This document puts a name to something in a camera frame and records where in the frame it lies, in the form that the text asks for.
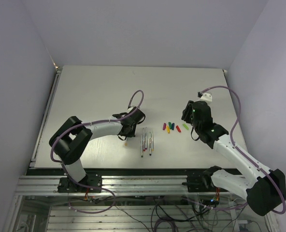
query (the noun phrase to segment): gray wall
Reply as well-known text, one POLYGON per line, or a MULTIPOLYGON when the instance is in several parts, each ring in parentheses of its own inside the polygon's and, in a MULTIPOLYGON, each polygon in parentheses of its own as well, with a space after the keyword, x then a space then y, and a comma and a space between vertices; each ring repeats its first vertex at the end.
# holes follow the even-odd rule
MULTIPOLYGON (((286 0, 269 0, 231 65, 228 82, 242 99, 249 151, 286 175, 286 0)), ((286 232, 286 214, 280 219, 286 232)))
POLYGON ((228 69, 267 0, 23 0, 58 66, 228 69))
POLYGON ((28 167, 55 67, 20 0, 0 0, 0 231, 28 167))

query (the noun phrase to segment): white wall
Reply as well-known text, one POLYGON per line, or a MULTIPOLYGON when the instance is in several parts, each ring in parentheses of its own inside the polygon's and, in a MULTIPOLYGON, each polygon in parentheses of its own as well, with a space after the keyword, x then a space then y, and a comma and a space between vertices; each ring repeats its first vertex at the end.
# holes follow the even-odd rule
POLYGON ((20 0, 0 0, 0 231, 28 167, 55 67, 20 0))
POLYGON ((58 66, 228 69, 267 0, 23 0, 58 66))
MULTIPOLYGON (((249 151, 286 175, 286 0, 269 0, 231 65, 228 82, 242 99, 249 151)), ((286 214, 280 219, 286 232, 286 214)))

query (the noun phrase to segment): white table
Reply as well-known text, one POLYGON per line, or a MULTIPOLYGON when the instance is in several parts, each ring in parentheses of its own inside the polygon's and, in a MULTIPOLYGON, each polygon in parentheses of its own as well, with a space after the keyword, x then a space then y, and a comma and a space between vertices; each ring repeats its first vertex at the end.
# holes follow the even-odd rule
MULTIPOLYGON (((146 120, 138 125, 137 137, 128 139, 128 146, 117 136, 90 141, 81 156, 85 168, 235 168, 208 145, 193 141, 190 130, 182 126, 182 111, 188 100, 196 101, 198 91, 215 85, 227 85, 222 69, 64 66, 38 144, 35 168, 60 167, 50 160, 48 141, 70 116, 83 122, 107 119, 126 111, 130 97, 138 89, 145 93, 141 110, 146 120), (179 125, 182 133, 175 129, 167 134, 162 130, 163 123, 169 121, 179 125), (141 158, 143 127, 153 129, 155 150, 152 156, 146 153, 141 158)), ((212 96, 214 121, 230 130, 236 114, 229 92, 213 89, 212 96)), ((140 97, 138 94, 133 104, 140 97)), ((239 125, 234 138, 245 148, 239 125)))

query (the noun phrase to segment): wall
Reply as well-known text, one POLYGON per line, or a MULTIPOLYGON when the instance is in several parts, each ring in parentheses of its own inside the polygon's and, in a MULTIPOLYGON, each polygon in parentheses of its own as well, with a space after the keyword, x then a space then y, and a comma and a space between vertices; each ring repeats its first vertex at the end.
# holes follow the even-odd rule
POLYGON ((55 67, 19 0, 0 0, 0 231, 28 167, 55 67))
MULTIPOLYGON (((242 99, 249 151, 286 175, 286 0, 269 0, 229 69, 228 83, 242 99)), ((279 218, 286 232, 286 214, 279 218)))
POLYGON ((53 60, 228 69, 267 0, 23 0, 53 60))

